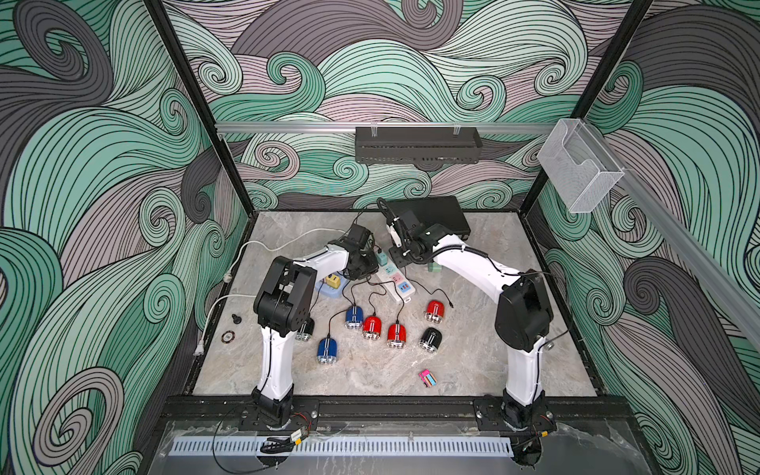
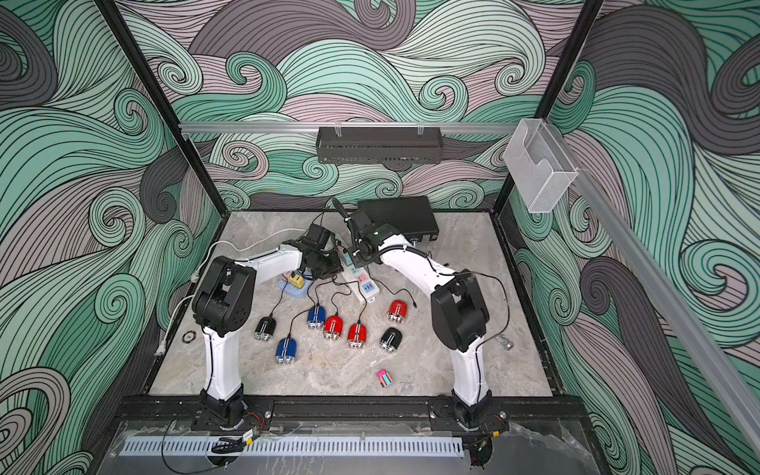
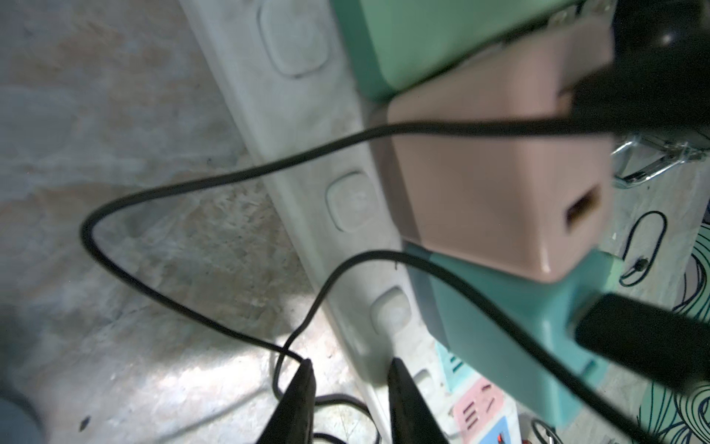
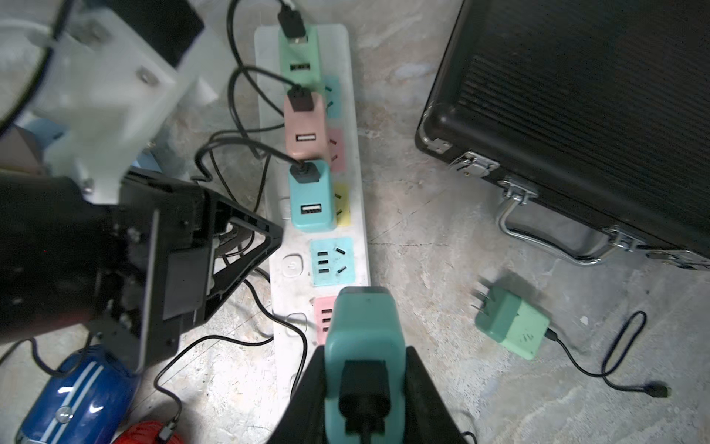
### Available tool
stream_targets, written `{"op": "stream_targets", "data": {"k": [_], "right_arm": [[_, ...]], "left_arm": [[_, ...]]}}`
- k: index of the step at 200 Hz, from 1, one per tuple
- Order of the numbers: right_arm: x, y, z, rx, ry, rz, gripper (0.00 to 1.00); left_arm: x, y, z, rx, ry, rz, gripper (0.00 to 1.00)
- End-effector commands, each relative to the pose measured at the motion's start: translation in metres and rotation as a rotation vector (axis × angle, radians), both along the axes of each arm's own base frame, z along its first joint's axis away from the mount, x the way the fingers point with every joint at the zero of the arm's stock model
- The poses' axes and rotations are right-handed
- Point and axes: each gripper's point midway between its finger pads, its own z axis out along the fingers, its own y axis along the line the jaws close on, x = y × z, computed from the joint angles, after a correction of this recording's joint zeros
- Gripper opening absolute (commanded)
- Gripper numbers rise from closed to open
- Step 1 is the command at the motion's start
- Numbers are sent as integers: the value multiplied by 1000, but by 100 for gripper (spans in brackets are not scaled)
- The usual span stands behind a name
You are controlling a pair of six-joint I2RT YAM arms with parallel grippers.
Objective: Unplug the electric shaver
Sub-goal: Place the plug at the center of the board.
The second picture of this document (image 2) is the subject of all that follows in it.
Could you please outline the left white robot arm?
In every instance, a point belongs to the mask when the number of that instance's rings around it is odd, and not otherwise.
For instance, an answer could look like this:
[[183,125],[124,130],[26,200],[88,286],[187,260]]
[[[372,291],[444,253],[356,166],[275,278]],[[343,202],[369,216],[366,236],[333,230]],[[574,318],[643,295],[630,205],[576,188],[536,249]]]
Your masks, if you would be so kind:
[[191,302],[203,334],[206,379],[201,402],[222,428],[235,429],[245,417],[243,381],[239,374],[239,334],[249,320],[257,285],[291,271],[313,279],[342,271],[338,253],[328,248],[333,232],[308,227],[297,239],[248,258],[220,255],[212,261]]

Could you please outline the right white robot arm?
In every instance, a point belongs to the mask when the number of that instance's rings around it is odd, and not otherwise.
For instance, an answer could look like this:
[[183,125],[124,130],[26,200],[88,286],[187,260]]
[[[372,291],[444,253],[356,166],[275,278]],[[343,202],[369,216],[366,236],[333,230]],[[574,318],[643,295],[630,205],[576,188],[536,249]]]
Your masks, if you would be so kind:
[[490,314],[474,273],[439,264],[394,227],[372,222],[361,210],[348,212],[338,200],[332,203],[350,232],[348,252],[354,266],[390,266],[429,295],[431,326],[450,350],[454,416],[463,429],[474,431],[482,424],[492,398],[483,356]]

